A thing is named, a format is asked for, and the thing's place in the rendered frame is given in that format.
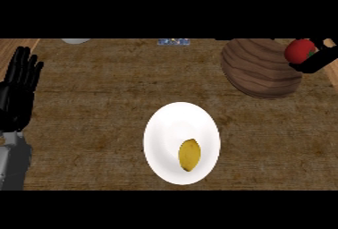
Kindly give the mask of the white round object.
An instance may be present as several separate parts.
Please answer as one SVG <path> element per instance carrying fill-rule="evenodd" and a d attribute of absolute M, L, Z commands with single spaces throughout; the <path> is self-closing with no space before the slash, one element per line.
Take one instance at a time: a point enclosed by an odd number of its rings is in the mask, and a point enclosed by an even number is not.
<path fill-rule="evenodd" d="M 62 38 L 62 41 L 71 45 L 78 45 L 87 42 L 90 38 Z"/>

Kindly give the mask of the brown wooden bowl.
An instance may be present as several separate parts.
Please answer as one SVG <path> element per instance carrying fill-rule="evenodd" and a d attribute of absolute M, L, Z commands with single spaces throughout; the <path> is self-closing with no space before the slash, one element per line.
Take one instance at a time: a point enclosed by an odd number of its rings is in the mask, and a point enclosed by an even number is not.
<path fill-rule="evenodd" d="M 295 93 L 302 73 L 283 57 L 285 46 L 267 38 L 236 38 L 220 53 L 220 65 L 229 82 L 248 96 L 285 98 Z"/>

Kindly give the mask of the white oval plate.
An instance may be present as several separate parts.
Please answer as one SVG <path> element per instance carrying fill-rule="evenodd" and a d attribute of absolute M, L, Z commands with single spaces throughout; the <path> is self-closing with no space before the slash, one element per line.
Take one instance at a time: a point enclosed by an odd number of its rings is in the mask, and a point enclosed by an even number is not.
<path fill-rule="evenodd" d="M 190 172 L 178 160 L 178 150 L 186 140 L 195 140 L 201 158 Z M 170 183 L 186 185 L 199 182 L 218 161 L 218 127 L 208 112 L 195 104 L 174 102 L 153 113 L 143 137 L 145 158 L 155 174 Z"/>

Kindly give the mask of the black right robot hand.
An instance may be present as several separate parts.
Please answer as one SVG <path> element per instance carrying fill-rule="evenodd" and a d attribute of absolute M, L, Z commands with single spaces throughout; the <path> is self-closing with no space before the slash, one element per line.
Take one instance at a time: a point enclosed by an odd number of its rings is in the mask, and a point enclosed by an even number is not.
<path fill-rule="evenodd" d="M 302 73 L 314 73 L 338 58 L 338 46 L 328 47 L 322 38 L 307 38 L 316 46 L 316 53 L 301 64 L 289 63 L 289 66 Z"/>

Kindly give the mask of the blue patterned object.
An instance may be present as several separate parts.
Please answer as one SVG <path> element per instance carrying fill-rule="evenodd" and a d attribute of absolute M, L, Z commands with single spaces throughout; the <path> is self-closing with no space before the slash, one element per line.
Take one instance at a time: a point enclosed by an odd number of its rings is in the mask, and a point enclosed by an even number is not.
<path fill-rule="evenodd" d="M 156 44 L 159 46 L 189 46 L 190 39 L 187 38 L 161 38 Z"/>

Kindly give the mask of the red tomato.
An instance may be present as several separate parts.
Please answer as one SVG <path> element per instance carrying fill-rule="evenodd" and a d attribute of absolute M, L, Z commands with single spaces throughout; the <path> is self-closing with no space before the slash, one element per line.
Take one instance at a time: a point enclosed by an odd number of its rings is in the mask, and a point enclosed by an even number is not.
<path fill-rule="evenodd" d="M 301 64 L 316 53 L 314 43 L 302 38 L 295 39 L 285 48 L 283 56 L 289 63 Z"/>

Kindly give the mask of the yellow lemon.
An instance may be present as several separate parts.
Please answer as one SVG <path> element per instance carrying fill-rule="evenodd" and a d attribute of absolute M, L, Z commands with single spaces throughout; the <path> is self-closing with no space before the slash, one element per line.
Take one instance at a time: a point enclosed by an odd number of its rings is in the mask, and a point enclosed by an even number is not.
<path fill-rule="evenodd" d="M 181 169 L 192 172 L 201 159 L 201 147 L 195 139 L 183 142 L 178 150 L 178 161 Z"/>

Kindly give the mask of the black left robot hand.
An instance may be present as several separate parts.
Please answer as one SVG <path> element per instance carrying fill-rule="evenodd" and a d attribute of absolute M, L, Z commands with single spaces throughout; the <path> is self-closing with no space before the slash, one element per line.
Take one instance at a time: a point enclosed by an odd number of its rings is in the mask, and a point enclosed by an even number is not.
<path fill-rule="evenodd" d="M 44 63 L 18 47 L 0 82 L 0 132 L 22 131 L 31 121 L 34 91 Z"/>

